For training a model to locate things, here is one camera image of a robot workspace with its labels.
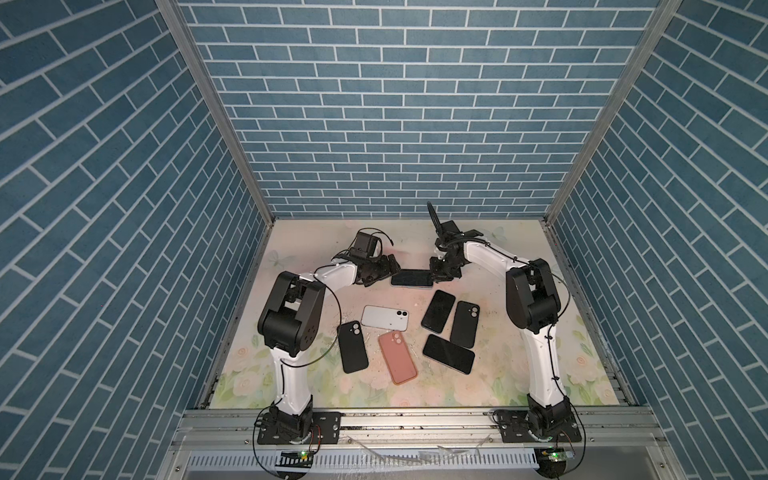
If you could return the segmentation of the black phone centre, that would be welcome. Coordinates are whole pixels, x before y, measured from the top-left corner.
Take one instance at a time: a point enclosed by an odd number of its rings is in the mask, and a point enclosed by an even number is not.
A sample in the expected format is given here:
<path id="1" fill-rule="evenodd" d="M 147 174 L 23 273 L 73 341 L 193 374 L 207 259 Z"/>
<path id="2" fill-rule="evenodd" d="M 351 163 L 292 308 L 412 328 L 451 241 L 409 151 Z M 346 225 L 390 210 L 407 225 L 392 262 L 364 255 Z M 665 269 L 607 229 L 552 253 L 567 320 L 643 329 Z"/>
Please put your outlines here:
<path id="1" fill-rule="evenodd" d="M 421 320 L 421 326 L 435 334 L 440 334 L 447 323 L 455 301 L 456 297 L 453 294 L 436 290 Z"/>

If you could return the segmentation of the white phone case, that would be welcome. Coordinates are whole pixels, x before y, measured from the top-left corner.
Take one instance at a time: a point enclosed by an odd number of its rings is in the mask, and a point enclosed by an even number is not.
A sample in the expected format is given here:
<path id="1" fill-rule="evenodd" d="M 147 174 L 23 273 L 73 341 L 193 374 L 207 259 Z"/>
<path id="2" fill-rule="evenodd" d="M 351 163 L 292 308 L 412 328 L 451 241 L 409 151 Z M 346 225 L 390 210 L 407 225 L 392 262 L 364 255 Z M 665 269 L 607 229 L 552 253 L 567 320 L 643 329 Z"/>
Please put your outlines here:
<path id="1" fill-rule="evenodd" d="M 406 331 L 408 321 L 405 310 L 374 305 L 366 305 L 361 318 L 363 326 L 392 331 Z"/>

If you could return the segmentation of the black phone front right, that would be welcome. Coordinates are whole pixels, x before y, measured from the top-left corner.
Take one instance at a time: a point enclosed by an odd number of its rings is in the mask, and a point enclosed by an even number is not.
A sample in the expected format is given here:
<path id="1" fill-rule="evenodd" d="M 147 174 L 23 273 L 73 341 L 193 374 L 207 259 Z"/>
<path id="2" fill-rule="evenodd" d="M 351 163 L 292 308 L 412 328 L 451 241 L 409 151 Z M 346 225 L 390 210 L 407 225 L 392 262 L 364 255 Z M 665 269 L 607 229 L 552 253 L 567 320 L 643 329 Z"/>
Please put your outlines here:
<path id="1" fill-rule="evenodd" d="M 475 360 L 475 354 L 471 350 L 451 343 L 434 334 L 427 336 L 422 353 L 427 358 L 465 375 L 471 373 Z"/>

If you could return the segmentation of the aluminium front rail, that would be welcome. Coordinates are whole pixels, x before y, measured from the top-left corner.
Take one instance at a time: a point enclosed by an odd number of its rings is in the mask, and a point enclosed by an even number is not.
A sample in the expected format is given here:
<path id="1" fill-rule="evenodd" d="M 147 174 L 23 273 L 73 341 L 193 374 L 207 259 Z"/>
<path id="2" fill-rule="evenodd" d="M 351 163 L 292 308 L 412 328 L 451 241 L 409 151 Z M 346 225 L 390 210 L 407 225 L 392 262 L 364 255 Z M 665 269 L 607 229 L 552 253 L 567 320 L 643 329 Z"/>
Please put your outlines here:
<path id="1" fill-rule="evenodd" d="M 318 408 L 321 446 L 353 448 L 656 447 L 665 435 L 648 407 L 581 406 L 579 418 L 543 442 L 532 436 L 525 410 L 513 407 Z M 255 410 L 188 410 L 171 441 L 176 451 L 243 450 L 259 436 Z"/>

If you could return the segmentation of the black phone case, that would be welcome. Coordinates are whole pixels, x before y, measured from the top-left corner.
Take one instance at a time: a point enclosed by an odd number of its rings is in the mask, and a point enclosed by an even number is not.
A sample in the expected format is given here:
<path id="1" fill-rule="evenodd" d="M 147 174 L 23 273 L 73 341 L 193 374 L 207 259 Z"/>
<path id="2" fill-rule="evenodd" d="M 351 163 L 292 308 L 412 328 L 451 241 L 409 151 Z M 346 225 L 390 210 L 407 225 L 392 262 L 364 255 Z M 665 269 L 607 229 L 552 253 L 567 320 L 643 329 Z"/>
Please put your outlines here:
<path id="1" fill-rule="evenodd" d="M 342 369 L 345 374 L 365 370 L 369 366 L 362 325 L 353 320 L 337 327 Z"/>
<path id="2" fill-rule="evenodd" d="M 480 307 L 467 301 L 456 305 L 450 341 L 460 347 L 472 349 L 476 340 Z"/>

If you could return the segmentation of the pink phone case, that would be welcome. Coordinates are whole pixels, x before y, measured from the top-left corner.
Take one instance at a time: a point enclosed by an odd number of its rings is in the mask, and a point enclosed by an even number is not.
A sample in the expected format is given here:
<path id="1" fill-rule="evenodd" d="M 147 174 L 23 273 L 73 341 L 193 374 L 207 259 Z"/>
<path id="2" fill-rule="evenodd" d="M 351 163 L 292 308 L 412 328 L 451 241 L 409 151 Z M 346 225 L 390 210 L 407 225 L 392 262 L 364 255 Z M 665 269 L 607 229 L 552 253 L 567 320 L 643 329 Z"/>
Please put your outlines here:
<path id="1" fill-rule="evenodd" d="M 390 331 L 380 335 L 378 344 L 391 380 L 395 385 L 403 384 L 417 377 L 416 366 L 401 331 Z"/>

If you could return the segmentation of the black phone case right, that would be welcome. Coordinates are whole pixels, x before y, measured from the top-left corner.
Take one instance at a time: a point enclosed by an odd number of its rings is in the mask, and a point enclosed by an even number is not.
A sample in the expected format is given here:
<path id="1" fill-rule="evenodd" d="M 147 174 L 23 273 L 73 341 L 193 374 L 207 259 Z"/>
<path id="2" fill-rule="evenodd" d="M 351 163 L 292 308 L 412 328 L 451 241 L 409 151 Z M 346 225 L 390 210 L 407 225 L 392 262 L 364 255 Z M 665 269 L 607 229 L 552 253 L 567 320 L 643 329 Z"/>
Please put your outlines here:
<path id="1" fill-rule="evenodd" d="M 476 340 L 480 307 L 467 301 L 456 305 L 450 341 L 460 347 L 472 349 Z"/>

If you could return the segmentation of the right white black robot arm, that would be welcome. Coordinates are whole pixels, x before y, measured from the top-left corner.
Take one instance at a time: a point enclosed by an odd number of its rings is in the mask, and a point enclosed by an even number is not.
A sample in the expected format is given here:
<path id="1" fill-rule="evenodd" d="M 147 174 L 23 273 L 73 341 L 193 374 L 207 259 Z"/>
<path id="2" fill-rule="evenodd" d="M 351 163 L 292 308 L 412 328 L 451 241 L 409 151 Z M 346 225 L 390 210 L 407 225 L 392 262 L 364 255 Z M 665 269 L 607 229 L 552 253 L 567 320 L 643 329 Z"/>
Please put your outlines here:
<path id="1" fill-rule="evenodd" d="M 505 281 L 506 312 L 521 331 L 529 367 L 527 421 L 532 436 L 548 441 L 575 421 L 556 355 L 556 326 L 561 300 L 550 265 L 516 256 L 481 238 L 435 241 L 438 255 L 430 267 L 440 280 L 461 276 L 474 264 Z"/>

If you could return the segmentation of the black phone screen up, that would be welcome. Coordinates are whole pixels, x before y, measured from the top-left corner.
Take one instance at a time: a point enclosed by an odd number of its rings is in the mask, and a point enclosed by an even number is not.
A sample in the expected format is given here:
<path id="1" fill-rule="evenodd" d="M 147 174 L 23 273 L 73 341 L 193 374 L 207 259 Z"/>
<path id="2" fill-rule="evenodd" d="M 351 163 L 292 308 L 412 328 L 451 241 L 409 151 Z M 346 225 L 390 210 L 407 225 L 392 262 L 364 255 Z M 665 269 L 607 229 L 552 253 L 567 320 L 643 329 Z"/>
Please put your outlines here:
<path id="1" fill-rule="evenodd" d="M 433 278 L 429 270 L 403 269 L 391 277 L 392 286 L 432 287 Z"/>

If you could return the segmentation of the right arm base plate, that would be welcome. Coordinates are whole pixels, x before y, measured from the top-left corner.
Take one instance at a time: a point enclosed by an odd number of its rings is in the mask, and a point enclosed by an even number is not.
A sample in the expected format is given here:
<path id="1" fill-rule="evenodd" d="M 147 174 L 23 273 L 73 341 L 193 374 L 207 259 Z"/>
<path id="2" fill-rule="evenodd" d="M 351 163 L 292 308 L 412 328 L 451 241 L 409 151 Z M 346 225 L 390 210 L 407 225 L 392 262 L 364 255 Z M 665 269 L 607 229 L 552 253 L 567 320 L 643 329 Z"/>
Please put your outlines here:
<path id="1" fill-rule="evenodd" d="M 564 409 L 497 409 L 490 414 L 504 443 L 565 441 L 583 439 L 575 415 Z"/>

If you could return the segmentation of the black phone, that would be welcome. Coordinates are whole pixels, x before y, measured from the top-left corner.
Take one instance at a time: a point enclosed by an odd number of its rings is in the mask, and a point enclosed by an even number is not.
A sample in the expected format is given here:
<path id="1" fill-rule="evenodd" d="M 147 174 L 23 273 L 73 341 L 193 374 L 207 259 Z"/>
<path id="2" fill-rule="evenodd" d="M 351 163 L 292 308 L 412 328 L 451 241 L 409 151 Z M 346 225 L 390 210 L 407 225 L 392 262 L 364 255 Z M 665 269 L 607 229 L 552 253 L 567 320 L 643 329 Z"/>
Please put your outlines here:
<path id="1" fill-rule="evenodd" d="M 453 294 L 436 290 L 421 320 L 421 326 L 435 334 L 440 334 L 447 323 L 455 301 L 456 297 Z"/>
<path id="2" fill-rule="evenodd" d="M 465 375 L 471 373 L 475 360 L 475 354 L 471 350 L 451 343 L 434 334 L 427 336 L 422 353 L 427 358 Z"/>

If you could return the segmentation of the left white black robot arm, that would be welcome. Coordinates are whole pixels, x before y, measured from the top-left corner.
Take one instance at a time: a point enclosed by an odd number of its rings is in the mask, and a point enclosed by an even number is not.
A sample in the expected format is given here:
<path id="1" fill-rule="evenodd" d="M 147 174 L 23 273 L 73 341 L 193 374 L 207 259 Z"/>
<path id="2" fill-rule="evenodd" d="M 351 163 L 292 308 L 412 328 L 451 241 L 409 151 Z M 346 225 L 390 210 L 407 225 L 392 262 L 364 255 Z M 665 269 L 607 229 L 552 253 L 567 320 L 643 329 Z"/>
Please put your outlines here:
<path id="1" fill-rule="evenodd" d="M 307 353 L 320 327 L 325 298 L 338 299 L 339 290 L 368 287 L 399 273 L 392 254 L 353 259 L 336 256 L 310 273 L 280 273 L 258 321 L 257 330 L 270 349 L 276 372 L 276 397 L 267 408 L 266 436 L 281 443 L 298 443 L 313 428 L 313 396 L 307 379 L 313 363 Z"/>

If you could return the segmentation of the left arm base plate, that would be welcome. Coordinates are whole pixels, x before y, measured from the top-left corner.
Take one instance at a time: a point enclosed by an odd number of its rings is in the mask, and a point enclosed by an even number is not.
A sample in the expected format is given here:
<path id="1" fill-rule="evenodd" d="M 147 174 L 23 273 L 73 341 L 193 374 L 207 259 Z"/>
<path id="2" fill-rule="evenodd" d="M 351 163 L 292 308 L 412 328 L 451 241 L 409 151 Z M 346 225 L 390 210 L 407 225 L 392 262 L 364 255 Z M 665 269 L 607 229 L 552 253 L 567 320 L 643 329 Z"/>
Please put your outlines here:
<path id="1" fill-rule="evenodd" d="M 304 443 L 311 434 L 320 446 L 338 443 L 342 414 L 338 411 L 313 411 L 311 414 L 289 415 L 276 407 L 260 416 L 256 427 L 259 445 Z"/>

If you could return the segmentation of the black phone case left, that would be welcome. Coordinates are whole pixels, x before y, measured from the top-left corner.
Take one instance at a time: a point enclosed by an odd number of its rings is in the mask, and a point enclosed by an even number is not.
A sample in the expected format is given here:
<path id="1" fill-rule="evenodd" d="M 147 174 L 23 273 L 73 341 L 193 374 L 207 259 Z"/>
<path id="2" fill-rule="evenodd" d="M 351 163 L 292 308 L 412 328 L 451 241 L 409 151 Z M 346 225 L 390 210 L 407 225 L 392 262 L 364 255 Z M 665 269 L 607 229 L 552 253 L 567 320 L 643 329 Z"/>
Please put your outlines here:
<path id="1" fill-rule="evenodd" d="M 342 369 L 345 374 L 365 370 L 369 366 L 362 325 L 353 320 L 337 327 Z"/>

